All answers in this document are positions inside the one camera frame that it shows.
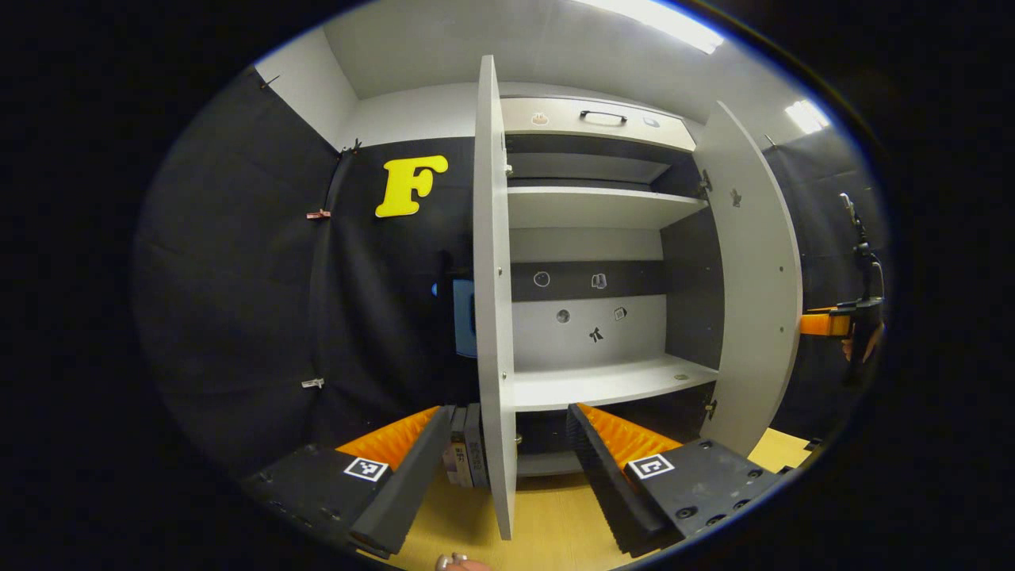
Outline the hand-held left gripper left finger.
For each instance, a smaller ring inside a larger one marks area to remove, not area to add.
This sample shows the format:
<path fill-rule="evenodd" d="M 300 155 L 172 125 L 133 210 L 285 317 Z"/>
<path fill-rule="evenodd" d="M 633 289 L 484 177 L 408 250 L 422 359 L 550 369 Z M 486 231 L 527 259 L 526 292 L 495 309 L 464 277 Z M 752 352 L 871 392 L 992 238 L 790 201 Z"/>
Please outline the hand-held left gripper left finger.
<path fill-rule="evenodd" d="M 240 480 L 266 510 L 327 546 L 396 555 L 452 434 L 431 406 L 337 448 L 308 444 Z"/>

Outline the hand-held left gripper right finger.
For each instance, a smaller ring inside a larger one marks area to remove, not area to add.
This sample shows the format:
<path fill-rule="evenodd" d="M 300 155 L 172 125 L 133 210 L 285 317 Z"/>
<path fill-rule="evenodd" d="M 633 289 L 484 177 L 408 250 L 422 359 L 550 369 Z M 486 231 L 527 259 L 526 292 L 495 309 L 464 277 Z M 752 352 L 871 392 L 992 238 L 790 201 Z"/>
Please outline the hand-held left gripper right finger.
<path fill-rule="evenodd" d="M 714 439 L 679 443 L 586 404 L 569 405 L 566 434 L 620 552 L 634 559 L 708 531 L 791 471 Z"/>

